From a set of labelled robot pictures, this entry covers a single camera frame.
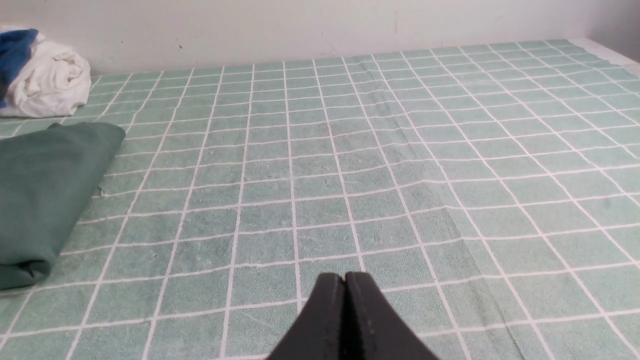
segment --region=white cloth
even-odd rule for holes
[[[0,33],[15,28],[0,28]],[[9,85],[0,117],[73,115],[86,104],[91,87],[89,63],[72,47],[38,34],[31,57]]]

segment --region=towel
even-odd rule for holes
[[[39,33],[29,61],[8,85],[0,117],[73,115],[89,97],[90,71],[89,63],[72,47]]]
[[[124,137],[83,122],[0,140],[0,290],[51,273]]]
[[[31,44],[38,30],[16,30],[0,33],[0,109],[6,107],[4,97],[9,84],[29,61]]]

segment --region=green square tile pattern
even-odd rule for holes
[[[0,119],[127,131],[50,278],[0,293],[0,358],[257,359],[358,270],[443,359],[639,355],[622,67],[549,40],[92,80]]]

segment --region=folded green cloth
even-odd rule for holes
[[[0,290],[51,273],[124,137],[83,122],[0,140]]]

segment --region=blue cloth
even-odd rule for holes
[[[9,84],[18,76],[31,56],[31,44],[38,30],[15,30],[0,33],[0,109]]]

